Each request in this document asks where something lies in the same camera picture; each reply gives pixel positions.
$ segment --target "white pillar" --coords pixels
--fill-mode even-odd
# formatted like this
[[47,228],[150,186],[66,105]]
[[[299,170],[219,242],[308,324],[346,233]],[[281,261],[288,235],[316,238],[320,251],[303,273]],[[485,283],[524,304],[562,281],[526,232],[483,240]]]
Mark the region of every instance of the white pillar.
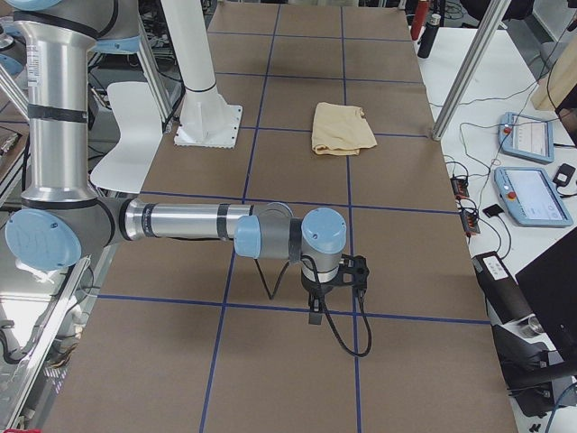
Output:
[[205,20],[199,0],[161,0],[170,37],[187,88],[175,144],[232,148],[241,106],[229,106],[218,93]]

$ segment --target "table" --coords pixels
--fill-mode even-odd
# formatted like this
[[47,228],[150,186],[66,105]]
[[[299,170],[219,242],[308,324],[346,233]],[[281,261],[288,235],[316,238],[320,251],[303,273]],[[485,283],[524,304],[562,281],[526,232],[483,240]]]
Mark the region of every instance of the table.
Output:
[[[457,70],[471,45],[474,34],[475,31],[469,29],[440,29],[431,56],[426,60],[419,59],[419,67],[423,74],[423,80],[431,103],[441,105],[444,102],[453,84]],[[506,100],[479,101],[467,106],[460,106],[442,139],[444,154],[462,162],[467,166],[471,174],[486,174],[486,169],[465,155],[463,143],[459,137],[460,124],[466,122],[480,125],[496,125],[505,112],[519,112],[520,110],[523,110],[525,115],[544,119],[555,118],[553,112],[536,111],[533,108],[530,100],[528,100],[530,94],[536,88],[536,85],[532,86],[533,83],[535,83],[535,79],[507,32],[497,31],[481,61],[481,65],[474,75],[472,83],[463,97],[463,102],[472,101],[476,98],[508,97],[518,91],[524,89],[526,91]],[[436,116],[440,108],[432,106],[432,110],[434,116]],[[561,122],[553,122],[552,125],[554,127],[555,143],[572,144],[571,138],[564,130]],[[473,126],[465,126],[463,135],[471,156],[487,164],[490,164],[490,161],[496,157],[499,146],[497,127],[480,129]],[[562,162],[567,162],[573,166],[577,163],[577,152],[574,149],[555,148],[554,152],[555,162],[545,165],[545,169],[552,177]],[[500,165],[503,166],[542,166],[541,164],[507,156],[503,153],[500,153],[498,158]],[[450,174],[453,172],[452,164],[448,164],[448,170]],[[457,174],[463,174],[463,170],[460,167],[457,167],[455,171]],[[493,184],[492,175],[487,186],[483,189],[485,179],[471,178],[470,180],[469,191],[479,208],[498,202],[498,193]],[[574,183],[567,187],[566,190],[571,190],[572,188],[574,188]],[[565,205],[573,217],[577,216],[577,203],[575,203],[575,200],[565,200]],[[502,217],[513,240],[511,252],[504,260],[513,275],[574,228],[520,227],[513,223],[507,213],[503,214]],[[504,247],[500,251],[502,255],[506,251],[508,237],[503,225],[496,219],[492,218],[489,221],[488,218],[485,218],[500,232],[503,238]],[[484,223],[481,223],[481,234],[472,237],[469,249],[471,256],[474,256],[479,253],[493,251],[497,246],[497,236]],[[548,338],[533,338],[531,340],[531,342],[536,341],[545,341],[552,347]],[[512,401],[512,404],[519,431],[526,431],[534,423],[546,424],[546,419],[526,418],[514,401]],[[555,415],[551,432],[564,433],[574,431],[576,423],[577,408],[571,407],[560,410]]]
[[[512,431],[404,14],[223,3],[209,30],[219,89],[243,105],[238,142],[166,136],[142,198],[339,210],[371,268],[373,350],[353,359],[307,324],[297,267],[268,302],[230,244],[123,244],[43,431]],[[314,155],[320,101],[362,106],[379,146]],[[327,303],[363,347],[351,293]]]

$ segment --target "red object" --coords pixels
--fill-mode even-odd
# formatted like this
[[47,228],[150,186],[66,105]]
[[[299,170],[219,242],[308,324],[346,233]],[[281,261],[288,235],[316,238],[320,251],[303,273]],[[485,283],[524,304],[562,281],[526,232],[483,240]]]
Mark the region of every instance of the red object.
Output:
[[411,24],[411,39],[416,41],[418,35],[421,34],[421,29],[425,25],[426,15],[429,13],[429,0],[419,0],[415,17]]

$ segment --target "brown table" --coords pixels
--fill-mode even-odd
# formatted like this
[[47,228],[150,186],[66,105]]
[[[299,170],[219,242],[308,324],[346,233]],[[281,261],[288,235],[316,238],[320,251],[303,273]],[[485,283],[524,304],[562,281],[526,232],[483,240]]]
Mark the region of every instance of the brown table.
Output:
[[[142,198],[340,211],[371,268],[372,352],[307,324],[298,267],[268,301],[230,244],[123,244],[43,431],[515,431],[404,14],[224,3],[209,40],[220,92],[244,107],[238,143],[165,137]],[[362,106],[379,146],[315,156],[320,101]],[[269,280],[280,266],[263,264]],[[327,303],[363,347],[351,292]]]

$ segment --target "black bottle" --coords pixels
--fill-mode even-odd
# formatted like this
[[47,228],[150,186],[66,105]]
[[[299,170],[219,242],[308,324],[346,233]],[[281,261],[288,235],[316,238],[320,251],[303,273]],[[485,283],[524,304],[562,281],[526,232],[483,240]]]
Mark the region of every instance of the black bottle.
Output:
[[420,47],[417,56],[421,59],[426,59],[431,53],[433,43],[435,42],[436,33],[439,30],[439,23],[441,22],[441,15],[432,14],[431,19],[425,25],[425,31],[421,36]]

